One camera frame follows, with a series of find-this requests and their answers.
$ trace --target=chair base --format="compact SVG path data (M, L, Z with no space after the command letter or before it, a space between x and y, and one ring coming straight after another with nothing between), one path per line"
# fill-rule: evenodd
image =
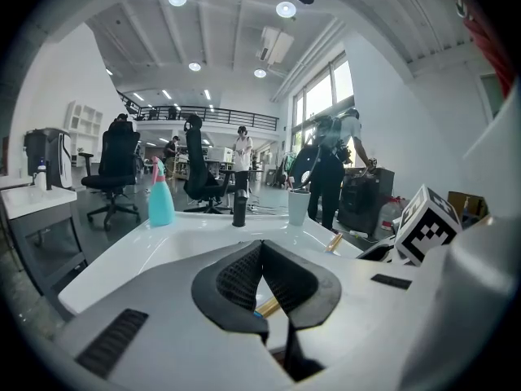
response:
M215 207L207 205L204 207L197 207L195 209L183 210L185 213L204 213L204 214L223 214L223 212L231 212L230 207Z
M100 209L96 209L91 212L88 212L87 219L89 220L89 222L92 222L94 220L92 218L92 216L94 216L95 214L106 213L107 215L105 216L105 219L103 220L103 228L105 229L105 231L109 231L109 230L111 230L110 219L116 212L133 214L134 216L136 216L136 220L138 222L141 221L141 216L139 216L138 207L136 207L135 204L116 204L115 196L110 198L110 201L111 201L111 203L109 205L106 205ZM132 210L127 209L124 206L132 207Z

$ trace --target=railing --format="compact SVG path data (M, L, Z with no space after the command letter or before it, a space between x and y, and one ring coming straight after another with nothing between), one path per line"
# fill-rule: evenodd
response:
M263 114L241 112L225 108L206 108L198 106L153 106L142 108L120 93L127 111L135 121L185 121L190 114L196 114L202 121L246 126L263 130L277 130L277 117Z

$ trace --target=teal spray bottle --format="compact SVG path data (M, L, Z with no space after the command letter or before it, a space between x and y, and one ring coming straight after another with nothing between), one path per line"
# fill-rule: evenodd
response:
M173 222L175 209L172 194L164 178L164 165L157 156L152 158L152 189L148 199L148 217L151 226L166 226Z

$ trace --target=office chair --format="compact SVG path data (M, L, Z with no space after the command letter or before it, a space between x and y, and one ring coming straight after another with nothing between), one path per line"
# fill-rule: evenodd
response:
M184 190L191 199L207 201L208 205L184 211L188 213L210 214L222 214L223 211L231 211L229 207L214 206L214 200L234 191L234 186L230 185L230 175L233 171L223 171L225 173L225 180L222 184L219 184L208 171L203 158L200 127L192 126L186 131L186 147L188 148L190 175L185 182Z
M134 132L132 123L128 121L115 122L109 130L103 134L103 150L99 164L99 175L90 174L89 153L81 152L79 155L85 158L87 177L81 180L81 184L88 188L94 188L105 193L110 204L101 209L87 213L89 222L92 216L107 213L103 221L105 231L111 229L110 219L115 212L129 213L136 216L137 222L141 221L138 207L135 204L116 204L117 196L125 196L123 188L136 183L136 155L134 149L138 144L139 133Z

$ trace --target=chair backrest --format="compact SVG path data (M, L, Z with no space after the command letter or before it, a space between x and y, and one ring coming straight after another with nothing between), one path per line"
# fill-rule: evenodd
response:
M135 175L134 151L138 140L139 133L132 130L132 122L113 123L103 134L99 175L104 177Z
M194 198L206 185L208 170L204 163L203 146L201 145L201 131L196 128L186 132L186 147L188 148L188 160L190 161L190 175L185 183L185 191Z

